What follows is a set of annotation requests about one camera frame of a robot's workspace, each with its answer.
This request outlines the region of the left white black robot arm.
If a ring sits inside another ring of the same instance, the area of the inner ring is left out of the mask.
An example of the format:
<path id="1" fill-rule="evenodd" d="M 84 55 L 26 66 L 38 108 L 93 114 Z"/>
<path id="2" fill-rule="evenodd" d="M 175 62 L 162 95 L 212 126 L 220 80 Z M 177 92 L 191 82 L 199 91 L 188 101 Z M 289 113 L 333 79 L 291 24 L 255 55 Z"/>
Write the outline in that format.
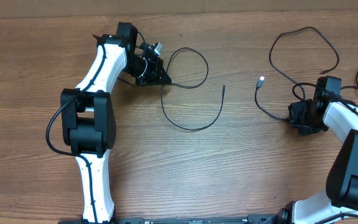
<path id="1" fill-rule="evenodd" d="M 96 37 L 96 58 L 84 79 L 60 96 L 63 141 L 81 172 L 85 206 L 79 223 L 112 223 L 115 206 L 110 191 L 109 154 L 116 140 L 112 89 L 120 73 L 137 86 L 168 85 L 161 43 L 137 45 L 139 31 L 120 22 L 116 34 Z M 142 53 L 137 55 L 136 48 Z"/>

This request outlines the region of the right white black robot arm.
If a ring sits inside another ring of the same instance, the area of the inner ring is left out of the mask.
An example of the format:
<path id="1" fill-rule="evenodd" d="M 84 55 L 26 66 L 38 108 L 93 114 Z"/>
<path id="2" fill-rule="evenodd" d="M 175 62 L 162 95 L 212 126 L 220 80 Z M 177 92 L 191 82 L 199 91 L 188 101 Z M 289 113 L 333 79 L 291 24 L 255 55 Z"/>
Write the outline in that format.
<path id="1" fill-rule="evenodd" d="M 292 103 L 288 123 L 300 136 L 332 130 L 342 142 L 320 193 L 292 201 L 268 223 L 334 223 L 358 218 L 358 106 L 341 97 L 341 79 L 320 77 L 314 97 Z"/>

